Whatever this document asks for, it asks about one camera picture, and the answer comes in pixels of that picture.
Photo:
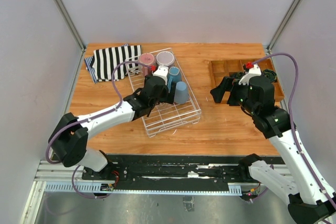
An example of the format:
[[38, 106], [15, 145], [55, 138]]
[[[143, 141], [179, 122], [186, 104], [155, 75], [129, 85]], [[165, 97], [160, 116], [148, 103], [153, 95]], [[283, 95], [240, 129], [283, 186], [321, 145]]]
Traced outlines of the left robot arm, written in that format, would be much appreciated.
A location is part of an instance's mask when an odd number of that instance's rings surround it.
[[143, 87], [113, 106], [82, 116], [63, 115], [49, 138], [47, 161], [53, 162], [49, 157], [49, 151], [53, 150], [58, 157], [56, 162], [64, 167], [84, 166], [100, 179], [108, 179], [112, 175], [110, 161], [103, 152], [88, 148], [88, 140], [119, 124], [149, 116], [160, 103], [172, 104], [175, 88], [175, 85], [168, 87], [160, 77], [147, 76]]

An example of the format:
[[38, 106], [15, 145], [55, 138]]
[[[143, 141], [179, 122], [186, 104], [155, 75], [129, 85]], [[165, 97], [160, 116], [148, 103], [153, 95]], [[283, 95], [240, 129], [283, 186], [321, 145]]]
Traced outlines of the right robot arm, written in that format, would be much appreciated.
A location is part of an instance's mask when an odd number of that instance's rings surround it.
[[210, 93], [221, 103], [229, 92], [227, 104], [240, 106], [255, 127], [277, 149], [293, 181], [273, 170], [261, 157], [250, 154], [239, 162], [238, 177], [244, 182], [264, 184], [287, 206], [296, 223], [318, 223], [335, 214], [335, 190], [323, 179], [305, 152], [298, 131], [292, 131], [290, 115], [275, 105], [275, 87], [264, 76], [252, 77], [247, 85], [224, 77]]

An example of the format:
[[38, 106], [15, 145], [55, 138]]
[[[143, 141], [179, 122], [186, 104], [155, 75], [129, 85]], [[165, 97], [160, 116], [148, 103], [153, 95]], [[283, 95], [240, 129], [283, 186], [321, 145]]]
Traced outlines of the blue floral mug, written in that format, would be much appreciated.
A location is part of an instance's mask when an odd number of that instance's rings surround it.
[[167, 75], [167, 87], [168, 90], [171, 90], [171, 86], [173, 83], [177, 83], [182, 81], [182, 74], [181, 70], [178, 67], [171, 67], [169, 69], [168, 75]]

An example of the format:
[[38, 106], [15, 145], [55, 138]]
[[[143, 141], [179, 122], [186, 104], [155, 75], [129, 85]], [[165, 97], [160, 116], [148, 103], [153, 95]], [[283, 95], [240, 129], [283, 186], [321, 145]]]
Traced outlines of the lilac grey mug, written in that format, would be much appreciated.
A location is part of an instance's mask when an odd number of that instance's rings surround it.
[[175, 56], [170, 51], [162, 51], [156, 55], [156, 64], [158, 67], [174, 67], [175, 66]]

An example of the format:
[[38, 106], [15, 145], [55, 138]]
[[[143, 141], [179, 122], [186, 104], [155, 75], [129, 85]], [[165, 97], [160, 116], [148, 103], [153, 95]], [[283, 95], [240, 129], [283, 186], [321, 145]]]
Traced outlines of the plain blue cup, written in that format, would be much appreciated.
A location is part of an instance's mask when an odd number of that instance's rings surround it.
[[189, 100], [187, 84], [179, 81], [175, 87], [174, 102], [177, 104], [184, 104]]

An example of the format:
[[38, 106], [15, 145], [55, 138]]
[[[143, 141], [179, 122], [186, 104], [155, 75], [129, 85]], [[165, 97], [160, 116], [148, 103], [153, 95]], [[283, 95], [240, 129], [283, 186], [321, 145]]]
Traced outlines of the clear glass cup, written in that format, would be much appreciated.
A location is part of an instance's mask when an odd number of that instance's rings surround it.
[[169, 104], [169, 103], [160, 103], [156, 106], [157, 110], [158, 111], [164, 111], [164, 110], [167, 110], [171, 107], [172, 105]]

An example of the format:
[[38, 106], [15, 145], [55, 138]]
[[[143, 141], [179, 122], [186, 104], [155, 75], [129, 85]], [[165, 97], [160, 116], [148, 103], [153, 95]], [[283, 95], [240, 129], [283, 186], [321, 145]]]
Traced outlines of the pink ghost mug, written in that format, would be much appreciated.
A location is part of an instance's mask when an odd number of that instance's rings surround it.
[[[142, 63], [142, 64], [145, 64], [146, 66], [155, 66], [156, 67], [156, 58], [151, 53], [143, 53], [139, 57], [139, 62]], [[145, 77], [146, 75], [150, 74], [152, 71], [149, 68], [141, 65], [141, 72], [142, 72], [142, 75]]]

